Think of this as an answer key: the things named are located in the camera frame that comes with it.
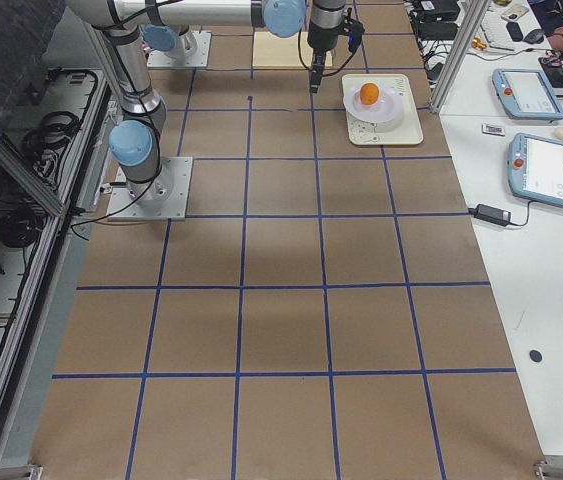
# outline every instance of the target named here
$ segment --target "orange fruit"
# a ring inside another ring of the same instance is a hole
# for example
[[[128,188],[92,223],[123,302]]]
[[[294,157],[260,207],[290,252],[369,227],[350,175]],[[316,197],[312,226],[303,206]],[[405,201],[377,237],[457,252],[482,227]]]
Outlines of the orange fruit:
[[[364,105],[373,105],[379,99],[379,87],[374,83],[364,83],[359,90],[359,99]]]

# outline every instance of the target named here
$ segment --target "power adapter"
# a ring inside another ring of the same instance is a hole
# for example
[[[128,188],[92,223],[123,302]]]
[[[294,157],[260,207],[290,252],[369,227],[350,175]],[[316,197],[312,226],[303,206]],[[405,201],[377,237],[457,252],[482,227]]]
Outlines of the power adapter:
[[[480,203],[475,208],[469,208],[468,211],[474,218],[478,218],[484,222],[494,223],[502,227],[512,225],[510,221],[511,215],[507,210],[501,210],[500,208],[494,208]]]

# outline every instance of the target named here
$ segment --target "tablet screen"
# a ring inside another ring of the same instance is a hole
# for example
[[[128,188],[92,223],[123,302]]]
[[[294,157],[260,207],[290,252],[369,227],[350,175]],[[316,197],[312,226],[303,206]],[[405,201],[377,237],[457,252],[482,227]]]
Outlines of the tablet screen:
[[[505,72],[522,112],[556,113],[548,92],[536,72]]]
[[[563,145],[526,141],[525,190],[563,200]]]

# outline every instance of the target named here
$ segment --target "tablet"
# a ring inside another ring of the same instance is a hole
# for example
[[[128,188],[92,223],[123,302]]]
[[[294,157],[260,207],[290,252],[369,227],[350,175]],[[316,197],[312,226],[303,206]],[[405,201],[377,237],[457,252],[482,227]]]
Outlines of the tablet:
[[[563,142],[518,133],[510,144],[508,182],[517,197],[563,207]]]
[[[492,72],[492,83],[506,114],[520,120],[561,120],[563,107],[542,70]]]

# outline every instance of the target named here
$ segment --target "blue round cap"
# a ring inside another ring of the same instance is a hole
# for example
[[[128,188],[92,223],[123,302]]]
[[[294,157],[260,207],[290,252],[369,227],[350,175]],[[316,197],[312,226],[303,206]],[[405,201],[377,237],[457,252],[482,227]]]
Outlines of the blue round cap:
[[[177,35],[167,26],[146,25],[143,27],[143,39],[160,52],[169,52],[177,44]]]
[[[125,120],[114,127],[108,138],[112,154],[124,167],[141,165],[152,151],[152,133],[143,123]]]
[[[305,0],[268,0],[263,21],[274,35],[288,38],[303,27],[305,12]]]

